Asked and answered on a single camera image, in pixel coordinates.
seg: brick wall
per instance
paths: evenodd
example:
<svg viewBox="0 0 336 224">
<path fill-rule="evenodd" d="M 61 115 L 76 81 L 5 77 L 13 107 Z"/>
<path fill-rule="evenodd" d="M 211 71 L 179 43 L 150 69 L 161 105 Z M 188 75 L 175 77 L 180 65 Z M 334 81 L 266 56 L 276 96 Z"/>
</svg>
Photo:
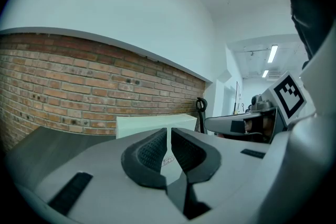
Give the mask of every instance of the brick wall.
<svg viewBox="0 0 336 224">
<path fill-rule="evenodd" d="M 116 133 L 116 116 L 187 113 L 205 82 L 161 62 L 57 35 L 0 37 L 0 135 L 5 151 L 39 126 Z"/>
</svg>

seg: ceiling light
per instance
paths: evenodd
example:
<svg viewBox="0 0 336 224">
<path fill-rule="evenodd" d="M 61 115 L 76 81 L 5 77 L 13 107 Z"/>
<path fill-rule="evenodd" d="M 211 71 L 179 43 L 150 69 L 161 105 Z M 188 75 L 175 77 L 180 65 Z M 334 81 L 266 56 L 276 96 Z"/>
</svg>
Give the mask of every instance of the ceiling light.
<svg viewBox="0 0 336 224">
<path fill-rule="evenodd" d="M 278 50 L 278 45 L 273 45 L 271 53 L 270 53 L 269 58 L 268 58 L 268 62 L 273 62 L 275 54 L 277 53 L 277 50 Z"/>
<path fill-rule="evenodd" d="M 265 78 L 268 74 L 268 70 L 265 70 L 264 74 L 263 74 L 263 78 Z"/>
</svg>

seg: black rubber pad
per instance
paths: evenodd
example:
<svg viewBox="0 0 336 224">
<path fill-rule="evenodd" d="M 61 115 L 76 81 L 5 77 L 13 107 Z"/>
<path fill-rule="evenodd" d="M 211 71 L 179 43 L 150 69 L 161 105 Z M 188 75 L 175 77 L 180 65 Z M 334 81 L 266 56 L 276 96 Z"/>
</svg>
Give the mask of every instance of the black rubber pad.
<svg viewBox="0 0 336 224">
<path fill-rule="evenodd" d="M 66 216 L 92 177 L 87 173 L 77 173 L 48 203 L 49 206 Z"/>
<path fill-rule="evenodd" d="M 240 153 L 243 153 L 243 154 L 246 154 L 246 155 L 249 155 L 249 156 L 253 156 L 253 157 L 256 157 L 256 158 L 260 158 L 260 159 L 262 159 L 264 157 L 264 155 L 266 154 L 264 152 L 252 151 L 252 150 L 248 150 L 248 149 L 244 149 Z"/>
</svg>

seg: fluorescent light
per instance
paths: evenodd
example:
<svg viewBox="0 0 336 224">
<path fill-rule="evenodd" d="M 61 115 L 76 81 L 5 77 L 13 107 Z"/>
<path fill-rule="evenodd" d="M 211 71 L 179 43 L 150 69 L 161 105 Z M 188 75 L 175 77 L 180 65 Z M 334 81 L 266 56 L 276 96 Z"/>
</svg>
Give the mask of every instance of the fluorescent light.
<svg viewBox="0 0 336 224">
<path fill-rule="evenodd" d="M 264 74 L 263 74 L 263 78 L 265 78 L 268 74 L 268 70 L 265 70 Z"/>
<path fill-rule="evenodd" d="M 268 58 L 268 62 L 273 62 L 275 54 L 277 53 L 277 50 L 278 50 L 278 45 L 273 45 L 271 53 L 270 53 L 269 58 Z"/>
</svg>

